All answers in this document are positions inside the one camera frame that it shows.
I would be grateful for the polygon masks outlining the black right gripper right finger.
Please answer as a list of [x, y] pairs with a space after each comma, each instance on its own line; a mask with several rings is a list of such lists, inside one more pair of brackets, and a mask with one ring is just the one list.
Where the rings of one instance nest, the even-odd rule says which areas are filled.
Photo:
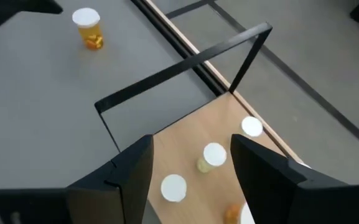
[[240, 134], [231, 135], [230, 153], [255, 224], [287, 224], [300, 183], [314, 189], [347, 185]]

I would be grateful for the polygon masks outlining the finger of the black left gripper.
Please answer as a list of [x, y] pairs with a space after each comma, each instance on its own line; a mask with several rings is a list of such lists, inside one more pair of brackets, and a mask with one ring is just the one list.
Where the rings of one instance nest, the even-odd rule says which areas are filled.
[[55, 0], [0, 0], [0, 26], [20, 12], [61, 14], [63, 8]]

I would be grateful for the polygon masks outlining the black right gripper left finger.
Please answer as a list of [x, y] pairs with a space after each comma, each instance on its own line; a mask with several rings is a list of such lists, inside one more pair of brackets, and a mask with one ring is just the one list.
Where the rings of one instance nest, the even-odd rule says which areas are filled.
[[73, 224], [141, 224], [152, 177], [147, 134], [68, 188]]

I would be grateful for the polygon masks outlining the green pill bottle white cap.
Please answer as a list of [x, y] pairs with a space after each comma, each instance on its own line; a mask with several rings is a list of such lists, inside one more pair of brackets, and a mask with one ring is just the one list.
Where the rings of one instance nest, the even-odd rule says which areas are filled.
[[169, 202], [181, 202], [187, 193], [187, 183], [178, 174], [170, 174], [161, 182], [161, 194]]
[[241, 122], [243, 132], [251, 137], [258, 137], [263, 132], [261, 121], [253, 116], [245, 117]]
[[197, 169], [201, 173], [210, 172], [214, 168], [222, 166], [226, 158], [225, 148], [217, 142], [211, 142], [204, 147], [203, 154], [197, 161]]

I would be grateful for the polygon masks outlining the wooden shelf board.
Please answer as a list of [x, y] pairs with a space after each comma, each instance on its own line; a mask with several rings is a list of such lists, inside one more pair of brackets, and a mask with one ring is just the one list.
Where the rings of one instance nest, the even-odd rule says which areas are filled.
[[[148, 199], [162, 224], [224, 224], [231, 204], [246, 200], [232, 159], [203, 174], [196, 163], [204, 147], [217, 142], [230, 148], [232, 134], [241, 134], [246, 116], [260, 119], [238, 93], [225, 93], [154, 135], [154, 165]], [[181, 202], [169, 202], [161, 194], [161, 182], [170, 174], [182, 176], [187, 194]]]

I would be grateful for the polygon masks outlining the black aluminium table frame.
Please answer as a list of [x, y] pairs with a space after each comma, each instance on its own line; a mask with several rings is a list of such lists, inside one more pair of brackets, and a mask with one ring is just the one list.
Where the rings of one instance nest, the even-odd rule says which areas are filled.
[[[160, 11], [151, 0], [130, 0], [152, 23], [152, 25], [164, 36], [175, 51], [183, 58], [196, 54], [197, 49], [186, 36]], [[192, 68], [206, 86], [216, 95], [220, 96], [227, 91], [228, 87], [221, 78], [212, 71], [212, 67], [202, 63]]]

